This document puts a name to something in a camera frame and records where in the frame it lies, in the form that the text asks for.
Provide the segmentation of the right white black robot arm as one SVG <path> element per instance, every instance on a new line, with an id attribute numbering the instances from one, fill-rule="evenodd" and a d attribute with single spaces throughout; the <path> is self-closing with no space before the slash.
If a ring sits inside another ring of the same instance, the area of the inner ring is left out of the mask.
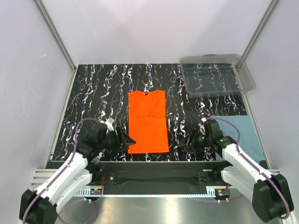
<path id="1" fill-rule="evenodd" d="M 184 152 L 194 154 L 209 147 L 230 166 L 212 173 L 213 182 L 227 183 L 235 187 L 252 204 L 256 215 L 264 222 L 275 218 L 287 219 L 294 210 L 294 204 L 287 179 L 263 168 L 240 147 L 240 139 L 225 136 L 217 117 L 203 118 L 198 128 L 178 143 Z"/>

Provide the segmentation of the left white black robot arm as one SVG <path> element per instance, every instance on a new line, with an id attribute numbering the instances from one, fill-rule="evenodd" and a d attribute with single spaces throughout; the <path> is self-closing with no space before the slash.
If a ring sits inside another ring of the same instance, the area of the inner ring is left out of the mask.
<path id="1" fill-rule="evenodd" d="M 21 196 L 19 219 L 24 224 L 53 224 L 68 201 L 84 186 L 103 181 L 95 158 L 103 149 L 126 151 L 136 141 L 113 119 L 97 121 L 56 172 L 35 190 Z"/>

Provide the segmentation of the orange t shirt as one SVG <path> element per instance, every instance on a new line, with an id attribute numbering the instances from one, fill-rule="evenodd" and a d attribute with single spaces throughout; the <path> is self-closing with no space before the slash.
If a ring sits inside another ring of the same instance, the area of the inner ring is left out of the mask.
<path id="1" fill-rule="evenodd" d="M 128 134 L 136 144 L 129 154 L 169 152 L 164 90 L 128 93 Z"/>

